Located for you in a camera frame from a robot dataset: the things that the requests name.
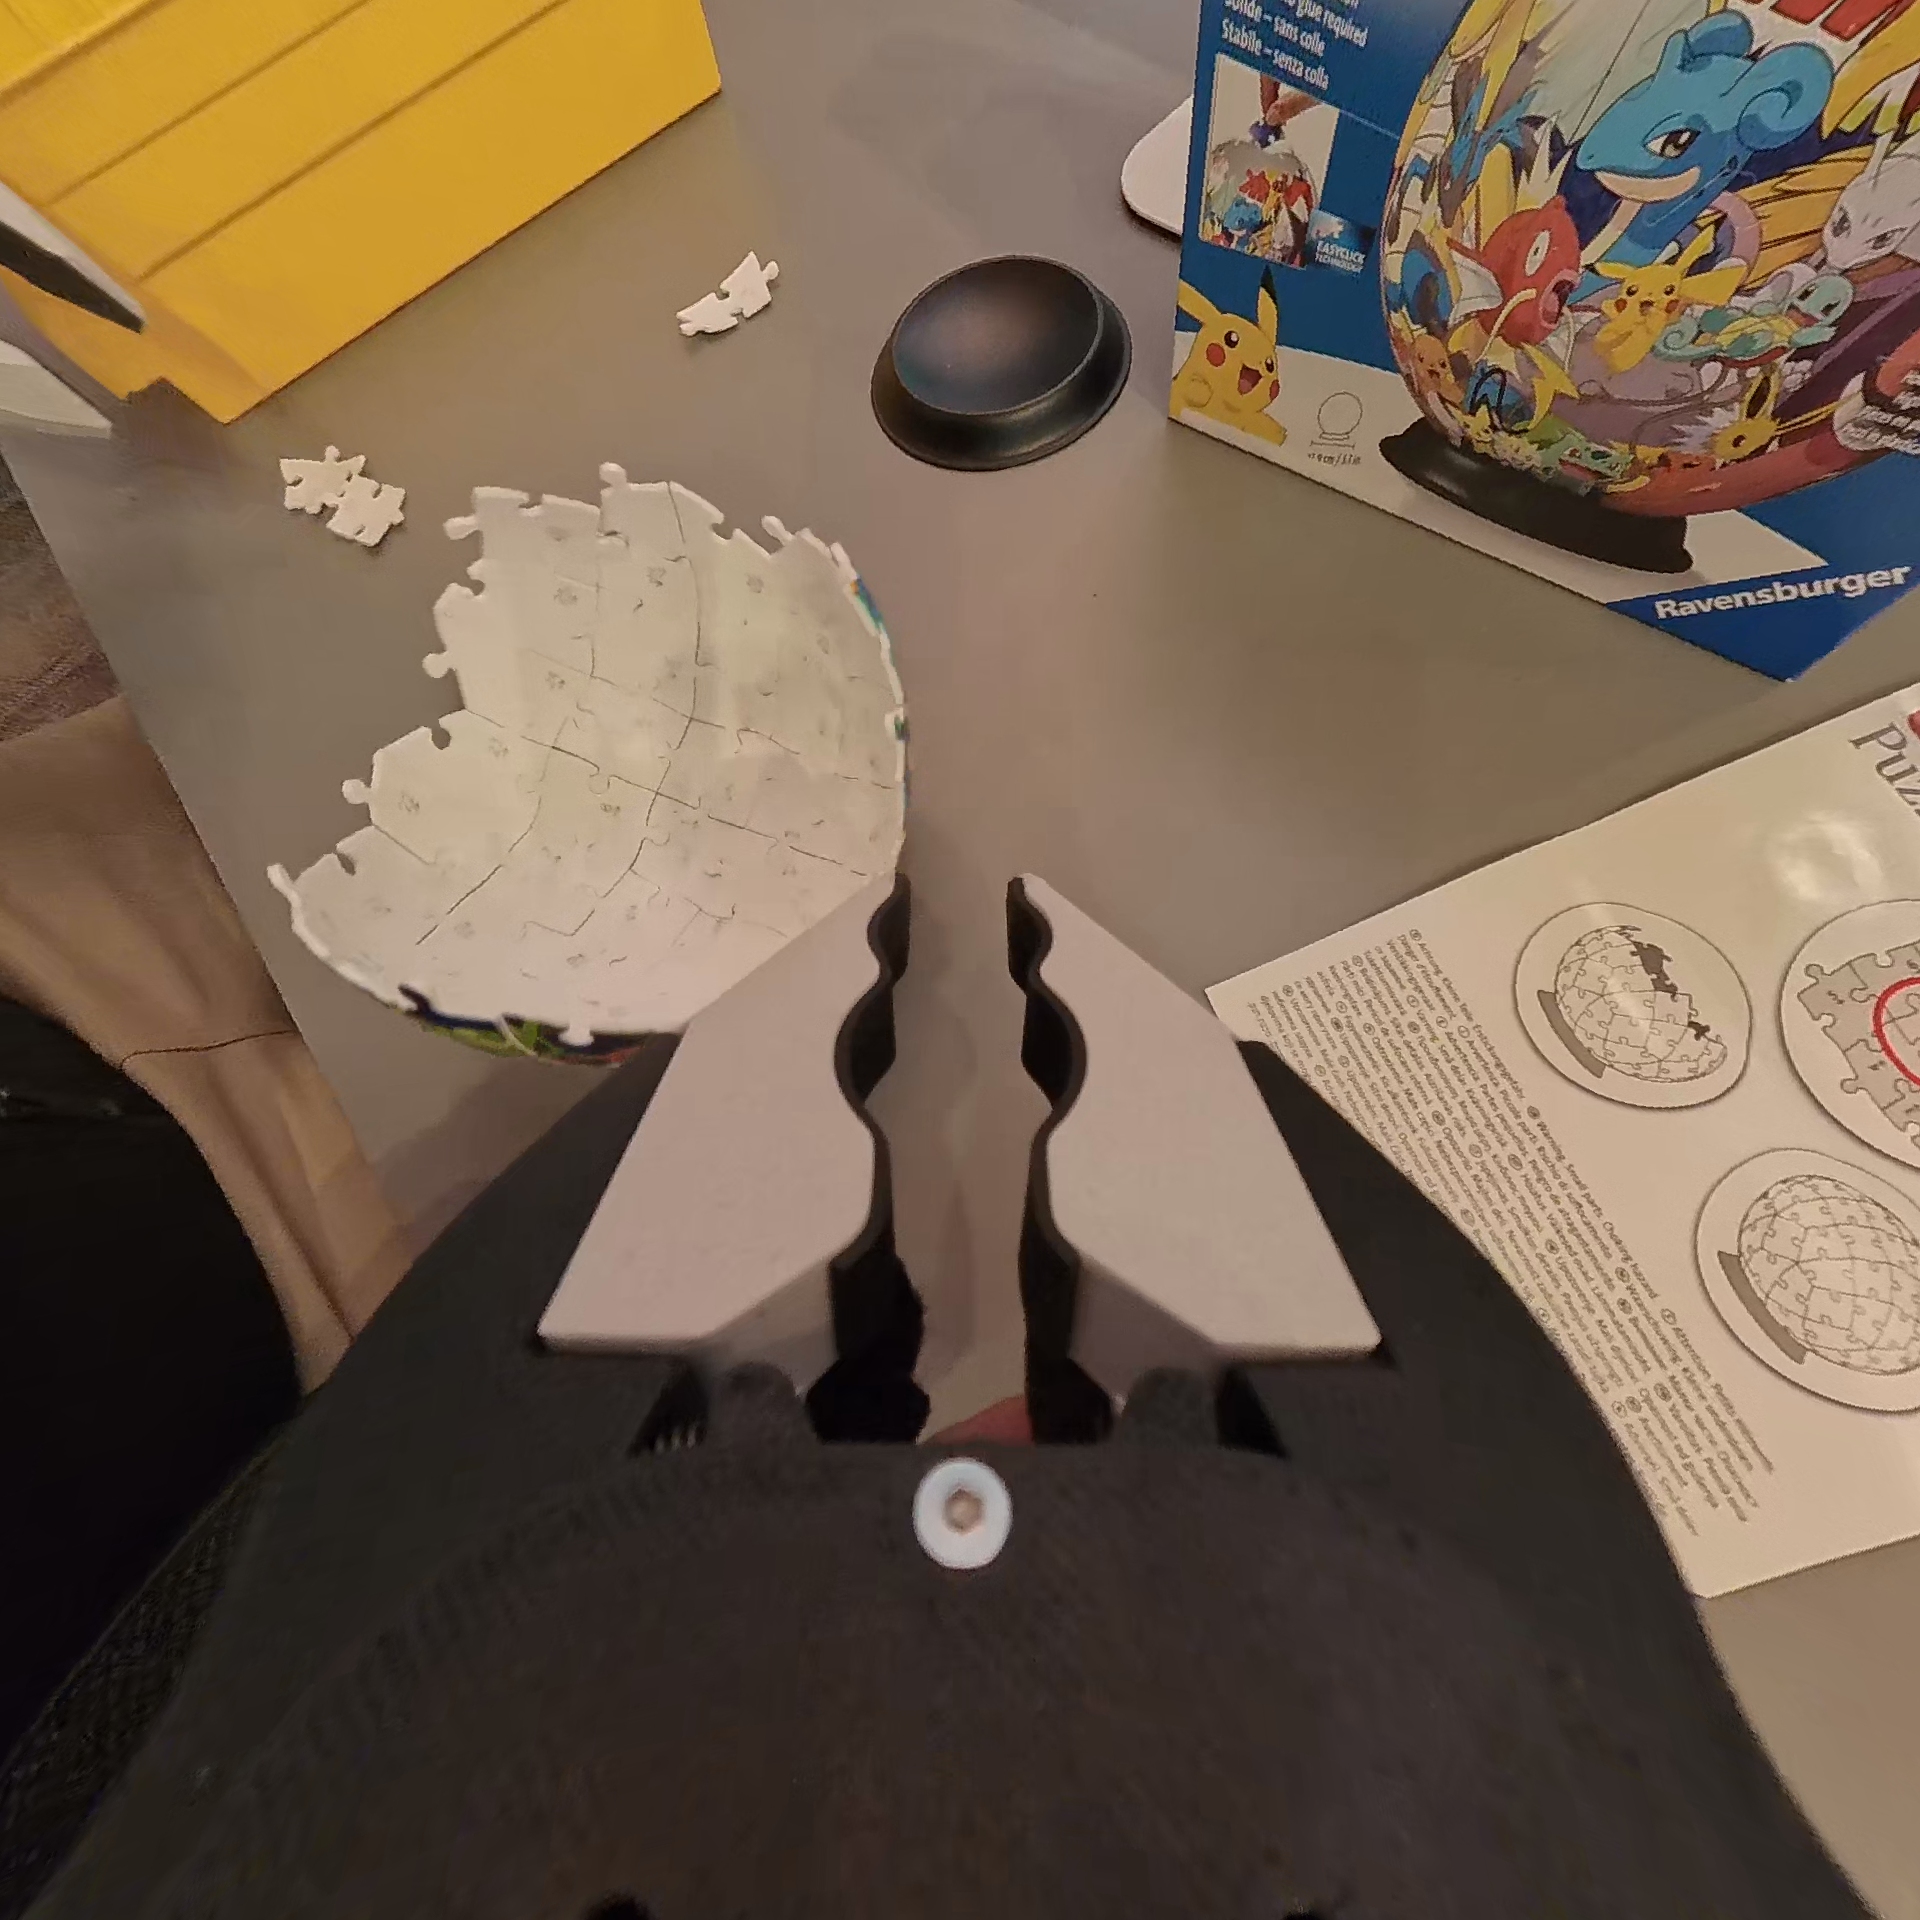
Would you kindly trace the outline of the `yellow box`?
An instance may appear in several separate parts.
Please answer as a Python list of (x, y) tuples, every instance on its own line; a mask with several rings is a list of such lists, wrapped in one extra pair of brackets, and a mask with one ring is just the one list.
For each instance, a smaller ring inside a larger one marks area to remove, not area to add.
[(6, 227), (72, 287), (6, 296), (111, 395), (222, 424), (723, 87), (698, 3), (3, 13)]

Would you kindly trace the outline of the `white flat board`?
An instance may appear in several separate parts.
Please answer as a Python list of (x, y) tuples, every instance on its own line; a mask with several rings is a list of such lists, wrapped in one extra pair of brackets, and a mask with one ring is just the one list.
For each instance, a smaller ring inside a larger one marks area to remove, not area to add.
[(1143, 227), (1178, 240), (1184, 233), (1193, 99), (1171, 107), (1121, 164), (1121, 201)]

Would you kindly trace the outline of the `white joined puzzle pieces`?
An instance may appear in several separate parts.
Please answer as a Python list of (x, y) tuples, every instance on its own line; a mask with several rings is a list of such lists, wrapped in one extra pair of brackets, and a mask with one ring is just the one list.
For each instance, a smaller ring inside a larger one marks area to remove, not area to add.
[(680, 333), (711, 338), (756, 319), (772, 304), (779, 272), (778, 260), (762, 259), (756, 252), (746, 253), (731, 275), (678, 313)]
[(323, 455), (279, 457), (281, 506), (353, 544), (378, 548), (404, 521), (407, 492), (366, 473), (363, 455), (327, 443)]

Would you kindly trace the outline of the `half-built puzzle ball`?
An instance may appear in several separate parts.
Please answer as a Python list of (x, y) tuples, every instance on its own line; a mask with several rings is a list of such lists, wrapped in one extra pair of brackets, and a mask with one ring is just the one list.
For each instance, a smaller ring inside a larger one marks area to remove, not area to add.
[(424, 672), (459, 704), (343, 785), (366, 821), (268, 877), (303, 948), (498, 1058), (678, 1035), (906, 845), (897, 647), (851, 553), (603, 464), (475, 487)]

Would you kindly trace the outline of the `white instruction leaflet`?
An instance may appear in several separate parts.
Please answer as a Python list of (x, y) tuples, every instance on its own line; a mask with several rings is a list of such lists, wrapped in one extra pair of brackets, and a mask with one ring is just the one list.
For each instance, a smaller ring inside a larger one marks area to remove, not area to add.
[(1209, 1001), (1505, 1274), (1695, 1595), (1915, 1537), (1915, 689)]

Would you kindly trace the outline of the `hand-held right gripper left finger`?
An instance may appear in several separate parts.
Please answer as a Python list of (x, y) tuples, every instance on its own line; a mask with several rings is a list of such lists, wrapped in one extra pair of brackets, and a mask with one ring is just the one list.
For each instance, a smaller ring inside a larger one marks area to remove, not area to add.
[(560, 1354), (779, 1371), (830, 1443), (914, 1443), (926, 1309), (872, 1100), (910, 887), (864, 885), (695, 1016), (537, 1327)]

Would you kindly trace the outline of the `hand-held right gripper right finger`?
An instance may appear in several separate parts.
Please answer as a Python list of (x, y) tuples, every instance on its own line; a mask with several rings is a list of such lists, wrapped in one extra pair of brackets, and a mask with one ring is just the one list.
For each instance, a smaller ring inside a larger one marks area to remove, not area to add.
[(1048, 1101), (1017, 1249), (1034, 1439), (1104, 1439), (1158, 1371), (1377, 1355), (1232, 1032), (1039, 876), (1007, 890), (1007, 951)]

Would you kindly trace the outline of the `blue puzzle box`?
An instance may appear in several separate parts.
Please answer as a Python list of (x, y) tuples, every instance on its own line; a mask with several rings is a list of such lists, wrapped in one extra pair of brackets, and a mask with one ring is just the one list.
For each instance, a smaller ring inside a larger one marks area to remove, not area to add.
[(1915, 596), (1915, 3), (1200, 7), (1169, 416), (1774, 681)]

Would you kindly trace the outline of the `black round ball stand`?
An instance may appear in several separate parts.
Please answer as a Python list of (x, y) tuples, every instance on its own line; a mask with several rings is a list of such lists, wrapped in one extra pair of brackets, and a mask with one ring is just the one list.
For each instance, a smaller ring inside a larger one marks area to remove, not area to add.
[(903, 312), (872, 372), (872, 410), (913, 460), (995, 473), (1084, 440), (1131, 362), (1131, 331), (1094, 279), (1048, 257), (991, 257)]

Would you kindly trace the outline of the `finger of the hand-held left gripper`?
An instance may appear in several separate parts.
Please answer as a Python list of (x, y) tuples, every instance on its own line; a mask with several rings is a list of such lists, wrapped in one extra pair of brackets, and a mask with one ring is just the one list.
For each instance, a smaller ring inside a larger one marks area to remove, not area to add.
[(111, 324), (129, 331), (146, 328), (137, 300), (10, 185), (3, 187), (3, 268)]

